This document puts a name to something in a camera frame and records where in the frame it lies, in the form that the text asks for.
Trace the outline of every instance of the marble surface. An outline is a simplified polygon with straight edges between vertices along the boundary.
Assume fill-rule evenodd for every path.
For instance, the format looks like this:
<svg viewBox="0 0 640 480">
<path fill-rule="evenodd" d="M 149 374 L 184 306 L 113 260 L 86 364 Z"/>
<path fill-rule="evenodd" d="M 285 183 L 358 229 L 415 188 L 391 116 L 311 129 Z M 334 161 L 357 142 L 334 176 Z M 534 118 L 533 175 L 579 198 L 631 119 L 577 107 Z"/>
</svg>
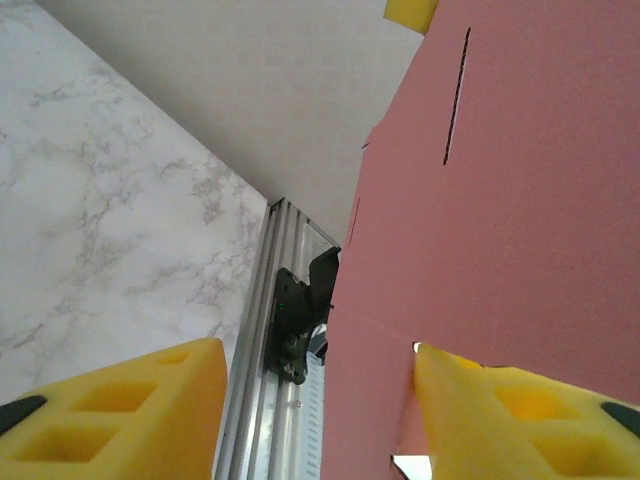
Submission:
<svg viewBox="0 0 640 480">
<path fill-rule="evenodd" d="M 31 1 L 0 0 L 0 403 L 202 336 L 266 202 Z"/>
</svg>

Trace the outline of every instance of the white marble wall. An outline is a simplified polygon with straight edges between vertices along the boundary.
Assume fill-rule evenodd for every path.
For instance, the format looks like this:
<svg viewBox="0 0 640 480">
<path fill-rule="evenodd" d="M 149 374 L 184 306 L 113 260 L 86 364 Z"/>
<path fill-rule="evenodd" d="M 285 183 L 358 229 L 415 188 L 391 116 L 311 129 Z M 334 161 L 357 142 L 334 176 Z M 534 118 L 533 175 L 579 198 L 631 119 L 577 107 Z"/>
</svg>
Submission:
<svg viewBox="0 0 640 480">
<path fill-rule="evenodd" d="M 265 200 L 31 1 L 0 0 L 0 403 L 235 347 Z"/>
</svg>

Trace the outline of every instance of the yellow foam support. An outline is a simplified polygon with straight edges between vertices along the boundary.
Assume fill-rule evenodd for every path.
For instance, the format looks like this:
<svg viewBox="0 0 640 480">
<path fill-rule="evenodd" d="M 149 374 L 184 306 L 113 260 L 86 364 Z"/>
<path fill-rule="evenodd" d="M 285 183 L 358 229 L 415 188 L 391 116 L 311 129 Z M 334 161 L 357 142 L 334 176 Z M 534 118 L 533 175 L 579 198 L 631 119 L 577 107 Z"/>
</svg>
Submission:
<svg viewBox="0 0 640 480">
<path fill-rule="evenodd" d="M 438 0 L 387 0 L 384 18 L 425 34 L 438 6 Z"/>
<path fill-rule="evenodd" d="M 434 480 L 640 479 L 640 438 L 610 398 L 426 345 L 414 381 Z"/>
<path fill-rule="evenodd" d="M 0 479 L 211 478 L 227 372 L 202 339 L 54 383 L 0 436 Z"/>
</svg>

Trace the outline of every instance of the white ceiling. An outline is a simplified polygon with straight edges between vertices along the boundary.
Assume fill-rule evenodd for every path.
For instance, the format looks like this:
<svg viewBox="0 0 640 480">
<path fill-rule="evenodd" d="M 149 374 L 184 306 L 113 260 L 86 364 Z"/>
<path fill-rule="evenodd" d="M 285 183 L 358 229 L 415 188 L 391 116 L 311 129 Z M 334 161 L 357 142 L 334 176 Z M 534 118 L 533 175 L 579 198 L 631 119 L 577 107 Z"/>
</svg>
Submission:
<svg viewBox="0 0 640 480">
<path fill-rule="evenodd" d="M 361 160 L 422 37 L 384 0 L 39 0 L 270 200 L 342 241 Z"/>
</svg>

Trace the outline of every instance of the metal rail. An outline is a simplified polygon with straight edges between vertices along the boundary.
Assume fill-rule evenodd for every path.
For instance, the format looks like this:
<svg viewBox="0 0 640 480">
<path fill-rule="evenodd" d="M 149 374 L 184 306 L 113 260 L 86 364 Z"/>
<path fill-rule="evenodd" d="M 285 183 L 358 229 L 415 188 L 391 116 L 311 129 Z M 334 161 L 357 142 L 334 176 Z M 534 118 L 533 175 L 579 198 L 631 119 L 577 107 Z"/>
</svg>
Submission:
<svg viewBox="0 0 640 480">
<path fill-rule="evenodd" d="M 252 288 L 231 366 L 215 480 L 320 478 L 324 367 L 309 361 L 307 381 L 283 383 L 264 368 L 276 272 L 308 282 L 309 263 L 336 242 L 283 199 L 268 208 Z"/>
</svg>

